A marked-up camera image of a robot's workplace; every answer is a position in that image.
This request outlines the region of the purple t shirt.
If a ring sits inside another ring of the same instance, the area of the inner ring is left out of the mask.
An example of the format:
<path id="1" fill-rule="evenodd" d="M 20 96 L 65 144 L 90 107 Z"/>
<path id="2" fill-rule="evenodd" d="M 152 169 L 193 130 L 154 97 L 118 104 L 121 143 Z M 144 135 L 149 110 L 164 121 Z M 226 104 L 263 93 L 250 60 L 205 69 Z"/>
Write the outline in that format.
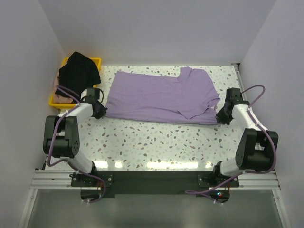
<path id="1" fill-rule="evenodd" d="M 203 69 L 182 67 L 177 77 L 118 71 L 112 82 L 106 116 L 143 122 L 216 125 L 220 101 Z"/>

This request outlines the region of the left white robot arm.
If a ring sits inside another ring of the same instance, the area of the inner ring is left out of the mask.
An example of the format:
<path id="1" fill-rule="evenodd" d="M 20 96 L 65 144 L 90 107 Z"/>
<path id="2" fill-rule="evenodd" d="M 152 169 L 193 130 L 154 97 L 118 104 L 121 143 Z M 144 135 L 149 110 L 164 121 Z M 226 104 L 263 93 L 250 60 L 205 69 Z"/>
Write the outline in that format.
<path id="1" fill-rule="evenodd" d="M 89 87 L 86 95 L 77 99 L 77 94 L 68 88 L 58 85 L 57 90 L 72 98 L 76 104 L 63 114 L 46 118 L 43 151 L 47 155 L 47 166 L 65 162 L 75 171 L 72 178 L 76 181 L 105 188 L 105 181 L 98 176 L 96 165 L 80 150 L 78 128 L 90 117 L 100 119 L 105 116 L 107 108 L 102 105 L 104 93 L 100 88 Z"/>

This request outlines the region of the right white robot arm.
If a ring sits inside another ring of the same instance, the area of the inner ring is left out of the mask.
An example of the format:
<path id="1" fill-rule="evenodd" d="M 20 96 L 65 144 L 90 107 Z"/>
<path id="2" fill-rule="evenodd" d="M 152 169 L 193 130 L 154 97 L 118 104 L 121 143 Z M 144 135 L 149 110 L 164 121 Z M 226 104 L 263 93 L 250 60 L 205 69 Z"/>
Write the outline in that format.
<path id="1" fill-rule="evenodd" d="M 278 133 L 261 124 L 252 105 L 243 99 L 239 88 L 226 90 L 225 103 L 216 114 L 216 120 L 225 125 L 235 120 L 243 133 L 235 157 L 214 166 L 210 177 L 214 189 L 232 182 L 243 173 L 268 174 L 275 168 Z"/>

